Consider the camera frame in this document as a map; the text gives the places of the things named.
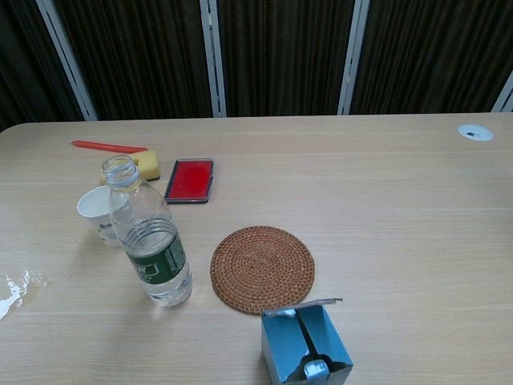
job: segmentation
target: curtain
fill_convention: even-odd
[[[25,122],[83,120],[33,0],[0,2],[0,131]]]
[[[353,4],[218,0],[228,115],[336,114]]]
[[[512,0],[371,1],[351,113],[490,111],[512,23]]]
[[[99,119],[212,116],[199,1],[54,3]]]

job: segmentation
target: red marker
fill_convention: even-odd
[[[117,144],[107,144],[98,142],[88,142],[86,140],[73,140],[71,142],[76,147],[93,148],[95,150],[104,150],[112,152],[122,152],[124,154],[133,154],[134,152],[146,151],[145,147],[118,146]]]

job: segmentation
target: white paper cup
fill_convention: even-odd
[[[109,186],[97,187],[82,198],[77,204],[77,211],[81,216],[87,218],[96,233],[102,238],[105,245],[119,247],[121,243],[112,229],[111,217],[109,216]]]

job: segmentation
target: round rattan coaster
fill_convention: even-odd
[[[315,264],[292,234],[268,226],[246,227],[217,246],[210,265],[212,286],[233,309],[261,314],[298,303],[310,291]]]

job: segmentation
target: bottle neck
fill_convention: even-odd
[[[103,162],[107,184],[115,190],[131,191],[141,183],[140,172],[130,156],[118,155]]]

